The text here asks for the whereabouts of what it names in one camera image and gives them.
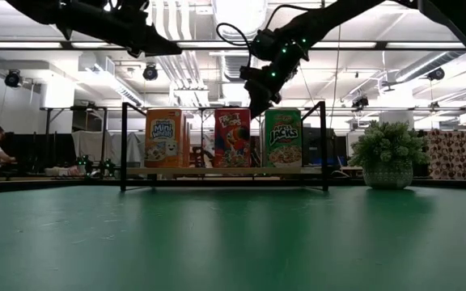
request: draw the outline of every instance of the fluorescent light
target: fluorescent light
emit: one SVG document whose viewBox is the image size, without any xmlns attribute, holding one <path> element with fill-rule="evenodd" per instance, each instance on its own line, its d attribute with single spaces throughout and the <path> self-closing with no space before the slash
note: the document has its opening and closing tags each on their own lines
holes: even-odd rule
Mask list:
<svg viewBox="0 0 466 291">
<path fill-rule="evenodd" d="M 105 72 L 105 70 L 98 64 L 95 63 L 95 68 L 98 69 L 100 72 Z"/>
<path fill-rule="evenodd" d="M 375 42 L 336 42 L 336 41 L 320 41 L 312 45 L 313 49 L 370 49 L 377 45 Z"/>
<path fill-rule="evenodd" d="M 224 41 L 177 41 L 176 42 L 182 49 L 234 49 L 234 50 L 245 50 L 242 46 L 245 45 L 243 41 L 234 41 L 233 43 L 239 44 L 235 46 L 228 44 Z M 375 42 L 349 42 L 342 41 L 341 43 L 336 41 L 321 41 L 312 46 L 313 49 L 371 49 L 376 46 Z"/>
<path fill-rule="evenodd" d="M 61 49 L 58 42 L 11 42 L 0 41 L 0 49 Z"/>
<path fill-rule="evenodd" d="M 249 52 L 246 51 L 234 51 L 234 52 L 210 52 L 210 57 L 248 57 Z"/>
<path fill-rule="evenodd" d="M 459 42 L 390 42 L 387 49 L 465 49 Z"/>
<path fill-rule="evenodd" d="M 119 45 L 108 44 L 103 41 L 92 41 L 92 42 L 73 42 L 71 43 L 76 49 L 118 49 L 121 48 Z"/>
</svg>

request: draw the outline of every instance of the red cereal box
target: red cereal box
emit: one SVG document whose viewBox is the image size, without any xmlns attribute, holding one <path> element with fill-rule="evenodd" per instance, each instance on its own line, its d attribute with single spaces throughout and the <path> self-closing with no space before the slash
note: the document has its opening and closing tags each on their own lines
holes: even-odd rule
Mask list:
<svg viewBox="0 0 466 291">
<path fill-rule="evenodd" d="M 215 110 L 214 167 L 250 167 L 250 127 L 249 109 Z"/>
</svg>

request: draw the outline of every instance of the patterned fabric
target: patterned fabric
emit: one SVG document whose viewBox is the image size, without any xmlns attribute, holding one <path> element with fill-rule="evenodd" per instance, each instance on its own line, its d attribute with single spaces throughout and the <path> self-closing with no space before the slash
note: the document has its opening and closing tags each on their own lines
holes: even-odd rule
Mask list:
<svg viewBox="0 0 466 291">
<path fill-rule="evenodd" d="M 429 172 L 433 179 L 466 179 L 466 132 L 430 131 Z"/>
</svg>

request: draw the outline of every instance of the cereal brand logo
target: cereal brand logo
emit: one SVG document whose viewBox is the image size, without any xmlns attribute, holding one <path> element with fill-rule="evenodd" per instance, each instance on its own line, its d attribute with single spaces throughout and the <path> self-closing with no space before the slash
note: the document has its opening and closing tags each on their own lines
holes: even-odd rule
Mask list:
<svg viewBox="0 0 466 291">
<path fill-rule="evenodd" d="M 154 128 L 152 129 L 152 137 L 173 137 L 174 128 L 170 120 L 157 120 L 155 121 Z"/>
<path fill-rule="evenodd" d="M 275 119 L 281 122 L 292 121 L 292 116 L 277 115 Z"/>
<path fill-rule="evenodd" d="M 240 125 L 240 114 L 239 113 L 231 113 L 225 116 L 220 116 L 218 118 L 220 121 L 220 125 L 222 128 L 226 128 L 227 126 L 235 126 Z"/>
<path fill-rule="evenodd" d="M 269 145 L 274 145 L 277 141 L 291 140 L 298 137 L 298 130 L 288 124 L 274 126 L 269 136 Z"/>
</svg>

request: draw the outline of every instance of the cable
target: cable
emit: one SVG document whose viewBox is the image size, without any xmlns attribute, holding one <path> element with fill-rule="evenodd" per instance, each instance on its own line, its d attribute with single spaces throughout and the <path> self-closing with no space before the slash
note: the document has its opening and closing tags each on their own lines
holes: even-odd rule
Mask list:
<svg viewBox="0 0 466 291">
<path fill-rule="evenodd" d="M 252 53 L 251 53 L 251 45 L 249 44 L 249 40 L 248 38 L 244 35 L 244 33 L 242 31 L 240 31 L 240 29 L 238 29 L 235 25 L 233 24 L 230 24 L 230 23 L 219 23 L 217 25 L 217 27 L 215 28 L 215 31 L 217 32 L 217 36 L 220 37 L 221 40 L 224 40 L 226 41 L 228 44 L 231 44 L 231 45 L 234 45 L 234 46 L 244 46 L 243 44 L 237 44 L 231 40 L 227 40 L 226 38 L 224 38 L 224 36 L 222 36 L 222 34 L 220 33 L 220 31 L 218 30 L 221 26 L 228 26 L 228 27 L 231 27 L 233 29 L 235 29 L 239 34 L 240 36 L 242 36 L 242 39 L 244 40 L 244 42 L 246 43 L 246 46 L 248 47 L 248 52 L 249 52 L 249 58 L 248 58 L 248 67 L 251 67 L 251 56 L 252 56 Z"/>
<path fill-rule="evenodd" d="M 35 88 L 35 86 L 36 86 L 36 84 L 35 84 L 35 83 L 33 82 L 33 80 L 32 80 L 32 89 L 31 89 L 31 93 L 30 93 L 30 104 L 29 104 L 28 106 L 32 105 L 32 100 L 33 100 L 33 89 Z"/>
<path fill-rule="evenodd" d="M 339 36 L 337 37 L 337 61 L 336 61 L 336 78 L 333 84 L 333 102 L 332 102 L 332 112 L 330 112 L 330 128 L 332 128 L 333 122 L 333 109 L 336 106 L 336 93 L 337 93 L 337 75 L 339 73 L 339 55 L 341 52 L 341 25 L 339 26 Z"/>
<path fill-rule="evenodd" d="M 269 27 L 269 25 L 271 24 L 271 21 L 273 20 L 274 15 L 276 14 L 276 12 L 278 10 L 280 10 L 280 8 L 292 8 L 292 9 L 296 9 L 296 10 L 300 10 L 300 11 L 313 11 L 314 10 L 314 8 L 305 8 L 305 7 L 300 7 L 300 6 L 296 6 L 296 5 L 282 4 L 282 5 L 278 6 L 278 7 L 276 7 L 276 9 L 274 9 L 273 13 L 271 14 L 271 17 L 269 17 L 269 21 L 265 25 L 265 29 L 267 29 L 267 27 Z"/>
<path fill-rule="evenodd" d="M 8 86 L 5 86 L 5 92 L 3 93 L 3 103 L 1 104 L 1 111 L 0 111 L 0 124 L 1 124 L 1 118 L 3 116 L 3 109 L 5 108 L 5 100 L 6 100 L 6 89 Z"/>
<path fill-rule="evenodd" d="M 315 107 L 316 103 L 314 102 L 314 99 L 312 98 L 311 91 L 308 89 L 307 80 L 305 79 L 305 74 L 303 73 L 303 69 L 301 68 L 301 65 L 299 66 L 299 70 L 301 71 L 301 75 L 303 76 L 303 82 L 305 83 L 305 87 L 307 88 L 308 98 L 310 98 L 312 102 L 312 107 Z M 321 116 L 320 111 L 318 109 L 316 109 L 316 113 L 317 113 L 317 116 Z"/>
</svg>

